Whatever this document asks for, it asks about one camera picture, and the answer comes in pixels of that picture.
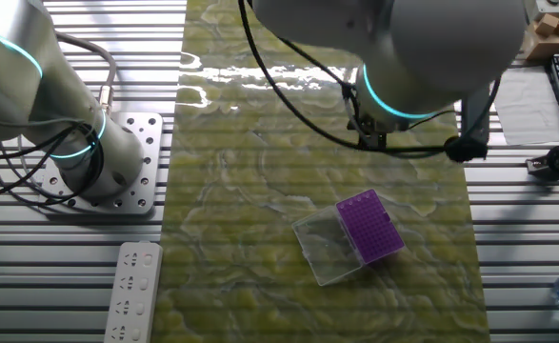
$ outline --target pipette tip box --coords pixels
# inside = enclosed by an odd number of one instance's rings
[[[375,190],[325,208],[292,227],[320,286],[404,248]]]

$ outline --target power strip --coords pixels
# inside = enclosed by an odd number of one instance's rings
[[[148,343],[163,250],[155,243],[120,247],[104,343]]]

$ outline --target purple pipette tip rack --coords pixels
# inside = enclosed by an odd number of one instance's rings
[[[365,263],[404,248],[404,241],[374,190],[341,201],[336,209]]]

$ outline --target robotic arm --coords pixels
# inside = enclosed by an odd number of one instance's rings
[[[66,118],[82,121],[99,139],[92,149],[88,133],[74,131],[51,156],[70,189],[90,182],[91,168],[100,171],[81,195],[90,202],[117,194],[137,178],[144,163],[139,140],[104,113],[71,68],[42,2],[0,1],[0,141],[24,134],[40,144],[70,124],[31,124]],[[92,165],[100,160],[94,154],[102,155],[101,165]]]
[[[282,38],[358,55],[359,105],[381,132],[406,130],[481,89],[488,97],[489,83],[518,53],[525,27],[521,0],[250,4],[258,20]]]
[[[359,114],[382,134],[406,130],[459,99],[472,100],[464,103],[467,127],[467,109],[484,108],[489,82],[518,52],[525,24],[521,0],[249,2],[282,38],[361,57]],[[75,131],[51,156],[70,189],[81,189],[91,168],[98,169],[81,195],[96,203],[138,178],[149,160],[140,141],[111,120],[71,68],[42,2],[0,1],[0,140],[24,134],[38,145],[69,124],[33,124],[67,118],[91,128]]]

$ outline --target clear plastic lid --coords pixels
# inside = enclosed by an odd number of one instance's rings
[[[299,220],[292,227],[320,286],[334,283],[364,266],[335,206]]]

